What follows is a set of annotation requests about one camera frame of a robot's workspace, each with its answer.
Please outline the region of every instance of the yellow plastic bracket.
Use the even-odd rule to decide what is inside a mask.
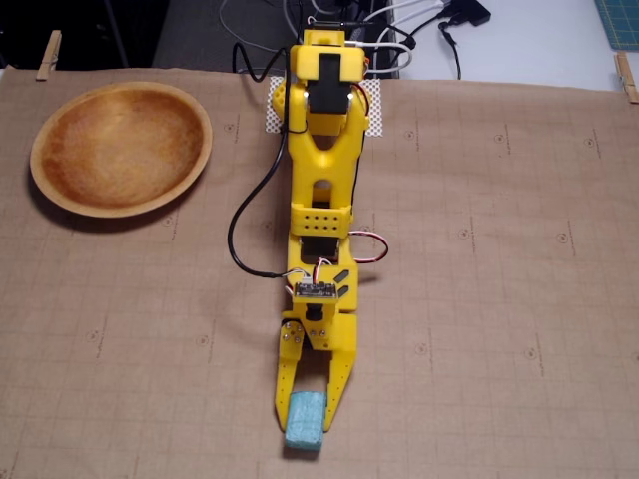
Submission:
[[[302,357],[302,345],[304,343],[304,329],[297,322],[291,312],[283,314],[284,319],[289,319],[280,328],[280,360],[278,361],[278,382],[276,385],[276,412],[283,431],[287,429],[289,419],[289,403],[293,392],[293,383],[296,379],[298,362]]]
[[[299,237],[338,237],[348,235],[350,207],[322,209],[291,206],[291,233]]]
[[[344,33],[306,30],[305,42],[292,48],[291,67],[297,80],[289,99],[288,150],[293,161],[291,188],[291,228],[288,269],[311,272],[314,265],[303,258],[302,246],[308,237],[334,238],[337,251],[332,265],[323,265],[319,280],[333,282],[337,297],[293,297],[293,308],[284,312],[288,322],[280,331],[280,360],[276,391],[276,411],[286,430],[290,396],[302,354],[304,337],[311,347],[331,354],[324,431],[332,425],[341,396],[350,378],[357,350],[357,264],[350,252],[348,231],[352,224],[352,189],[368,128],[366,101],[353,87],[345,115],[312,114],[308,108],[307,86],[320,74],[320,54],[341,55],[340,80],[359,83],[363,79],[364,53],[347,47]],[[273,95],[273,107],[284,116],[285,86]],[[314,135],[334,136],[328,149],[316,144]],[[289,276],[290,285],[299,279]],[[322,305],[322,319],[306,319],[307,304]]]

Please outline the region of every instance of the brown paper mat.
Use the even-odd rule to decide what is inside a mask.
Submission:
[[[639,110],[624,95],[383,83],[355,225],[391,253],[361,269],[358,359],[312,457],[283,452],[273,409],[282,284],[226,247],[279,140],[267,85],[34,77],[0,82],[3,479],[639,477]],[[59,210],[29,177],[38,129],[127,80],[199,99],[211,162],[142,217]],[[239,226],[251,265],[284,265],[287,169]]]

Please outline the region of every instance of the dark background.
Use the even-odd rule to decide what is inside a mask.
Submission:
[[[291,1],[297,25],[299,6]],[[51,30],[62,30],[57,68],[99,70],[126,67],[186,68],[231,71],[236,39],[222,26],[222,0],[37,0],[0,1],[0,61],[16,68],[40,66]],[[356,0],[353,17],[370,0]],[[375,9],[385,5],[376,0]],[[328,10],[335,0],[319,0]],[[304,21],[315,12],[303,1]],[[280,0],[230,0],[227,25],[241,37],[270,48],[291,45],[295,37],[286,24]],[[378,35],[367,29],[366,40]],[[248,48],[252,63],[265,66],[271,53]]]

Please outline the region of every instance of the yellow robotic arm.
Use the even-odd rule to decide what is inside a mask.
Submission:
[[[313,270],[319,277],[291,283],[293,308],[284,312],[276,411],[287,428],[291,393],[305,337],[311,347],[331,353],[323,430],[328,431],[352,371],[356,354],[358,270],[348,232],[352,195],[368,98],[354,87],[364,75],[364,52],[345,45],[342,30],[305,30],[304,43],[291,50],[297,78],[289,99],[288,149],[293,160],[288,270]],[[284,82],[273,106],[284,117]],[[314,136],[333,137],[321,149]]]

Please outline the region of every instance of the white cable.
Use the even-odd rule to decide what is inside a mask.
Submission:
[[[318,282],[318,279],[320,278],[320,267],[322,264],[327,264],[329,266],[332,266],[332,262],[330,262],[325,257],[321,257],[320,259],[318,259],[318,264],[316,265],[316,271],[313,277],[313,282]]]
[[[287,8],[287,6],[288,6],[287,2],[288,1],[289,0],[282,0],[282,8],[284,9],[284,18],[287,20],[287,24],[289,25],[289,28],[293,32],[293,36],[296,37],[296,43],[297,43],[298,42],[298,30],[293,25],[293,20],[291,20],[291,17],[289,17],[289,9]]]
[[[334,15],[335,13],[338,13],[338,11],[331,12],[329,10],[325,10],[324,8],[320,7],[320,5],[318,5],[318,0],[311,0],[311,3],[313,4],[316,10],[318,10],[320,13],[324,13],[325,15]]]
[[[407,22],[408,20],[418,17],[419,15],[422,15],[424,13],[427,13],[431,10],[434,10],[436,8],[443,8],[443,2],[441,0],[436,0],[432,5],[429,5],[425,8],[422,8],[421,10],[417,10],[416,12],[412,12],[409,13],[408,15],[404,15],[403,17],[399,18],[398,20],[394,21],[391,23],[391,25],[393,27],[396,27],[397,25],[399,25],[400,23],[403,22]],[[388,33],[390,31],[389,28],[385,28],[381,34],[379,35],[379,37],[377,37],[377,43],[381,42],[381,40],[383,39],[383,37],[386,35],[386,33]],[[369,73],[380,73],[380,72],[376,72],[377,70],[377,52],[372,54],[372,70],[368,70]]]
[[[406,47],[405,45],[402,45],[401,43],[393,43],[393,42],[366,43],[366,42],[346,41],[346,44],[348,46],[350,46],[350,47],[359,47],[359,48],[392,47],[392,48],[398,48],[400,50],[403,50],[404,52],[406,52],[408,54],[408,60],[406,60],[406,62],[403,63],[402,65],[397,65],[396,67],[385,68],[385,69],[382,69],[382,70],[367,70],[366,71],[367,73],[392,73],[392,72],[398,72],[402,68],[406,68],[410,64],[410,62],[412,62],[412,52],[410,51],[410,49],[408,47]]]
[[[224,10],[224,7],[227,6],[228,2],[229,2],[229,0],[222,0],[222,3],[220,4],[220,9],[218,10],[218,18],[220,18],[220,23],[222,24],[224,29],[227,32],[229,32],[231,35],[233,35],[238,41],[244,43],[245,45],[249,45],[250,47],[259,48],[260,50],[264,50],[265,52],[276,53],[278,50],[275,50],[275,49],[269,48],[269,47],[265,47],[264,45],[260,45],[259,43],[253,43],[253,42],[250,42],[248,40],[245,40],[240,35],[238,35],[236,32],[231,30],[231,28],[229,28],[229,26],[224,21],[224,17],[222,16],[222,10]]]
[[[382,259],[385,258],[385,256],[388,254],[388,241],[386,241],[386,239],[382,236],[382,235],[378,235],[377,233],[373,233],[373,232],[364,232],[364,231],[355,231],[355,232],[348,232],[348,234],[350,236],[354,236],[354,237],[371,237],[375,240],[380,241],[383,245],[384,245],[384,251],[381,252],[381,254],[377,257],[363,257],[361,259],[358,258],[353,258],[353,260],[357,263],[366,263],[366,262],[378,262]]]
[[[401,8],[401,7],[409,7],[410,5],[414,5],[415,3],[420,3],[420,2],[424,2],[424,1],[426,1],[426,0],[408,0],[407,2],[397,3],[396,5],[394,5],[394,4],[393,5],[388,5],[387,7],[380,8],[376,12],[372,12],[370,15],[365,17],[362,21],[367,22],[371,18],[376,17],[380,13],[387,12],[388,10],[394,10],[396,8]]]
[[[283,274],[284,277],[289,276],[291,274],[295,274],[296,272],[300,272],[302,273],[304,276],[309,277],[311,276],[310,274],[308,274],[305,270],[301,269],[300,267],[294,267],[293,269],[291,269],[290,271],[287,271]]]

